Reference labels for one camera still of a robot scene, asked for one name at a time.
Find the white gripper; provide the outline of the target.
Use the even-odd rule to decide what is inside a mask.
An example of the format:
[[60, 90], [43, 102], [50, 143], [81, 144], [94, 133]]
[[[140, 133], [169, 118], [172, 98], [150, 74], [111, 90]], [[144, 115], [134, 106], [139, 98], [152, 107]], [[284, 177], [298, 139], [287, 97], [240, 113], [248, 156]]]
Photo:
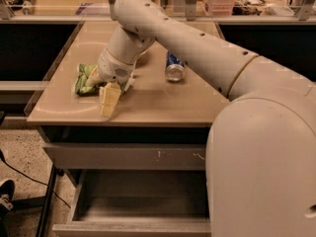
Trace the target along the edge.
[[92, 70], [86, 85], [94, 87], [104, 82], [114, 82], [108, 83], [100, 89], [101, 115], [108, 119], [112, 116], [121, 95], [119, 84], [124, 84], [128, 81], [135, 65], [118, 61], [106, 48], [100, 54], [97, 65], [98, 68]]

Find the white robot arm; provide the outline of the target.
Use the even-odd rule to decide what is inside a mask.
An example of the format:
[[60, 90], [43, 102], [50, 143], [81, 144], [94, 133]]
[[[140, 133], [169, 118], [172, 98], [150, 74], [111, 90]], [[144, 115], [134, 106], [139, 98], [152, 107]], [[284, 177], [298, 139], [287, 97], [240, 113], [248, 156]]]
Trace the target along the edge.
[[150, 0], [116, 0], [114, 14], [118, 27], [89, 84], [126, 82], [159, 42], [229, 101], [206, 144], [211, 237], [316, 237], [314, 83]]

